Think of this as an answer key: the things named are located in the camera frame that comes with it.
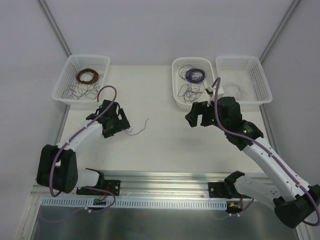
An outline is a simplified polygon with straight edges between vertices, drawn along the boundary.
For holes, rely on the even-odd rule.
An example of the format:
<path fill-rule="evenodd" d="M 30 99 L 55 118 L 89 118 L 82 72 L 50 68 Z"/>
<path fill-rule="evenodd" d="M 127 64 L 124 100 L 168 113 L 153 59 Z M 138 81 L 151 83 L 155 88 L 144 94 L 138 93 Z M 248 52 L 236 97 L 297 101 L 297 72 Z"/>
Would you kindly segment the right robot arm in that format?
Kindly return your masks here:
<path fill-rule="evenodd" d="M 216 126 L 227 140 L 250 157 L 273 182 L 265 185 L 235 171 L 224 180 L 225 198 L 245 195 L 272 209 L 277 218 L 287 227 L 295 228 L 300 223 L 313 227 L 306 218 L 312 213 L 320 214 L 320 186 L 310 185 L 295 173 L 275 152 L 260 129 L 244 120 L 241 107 L 234 97 L 222 97 L 215 101 L 194 102 L 185 116 L 193 128 L 201 116 L 202 127 Z"/>

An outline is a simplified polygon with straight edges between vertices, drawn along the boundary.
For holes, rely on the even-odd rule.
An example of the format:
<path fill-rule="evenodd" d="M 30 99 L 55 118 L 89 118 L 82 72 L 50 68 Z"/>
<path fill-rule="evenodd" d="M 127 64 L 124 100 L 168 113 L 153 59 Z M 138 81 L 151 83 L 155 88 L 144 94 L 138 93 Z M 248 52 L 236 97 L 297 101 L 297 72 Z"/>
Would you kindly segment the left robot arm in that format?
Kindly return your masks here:
<path fill-rule="evenodd" d="M 104 100 L 68 140 L 42 148 L 36 183 L 48 187 L 51 192 L 68 194 L 76 189 L 78 194 L 101 194 L 107 189 L 104 174 L 92 168 L 79 169 L 77 158 L 96 139 L 106 139 L 129 128 L 130 123 L 119 103 Z"/>

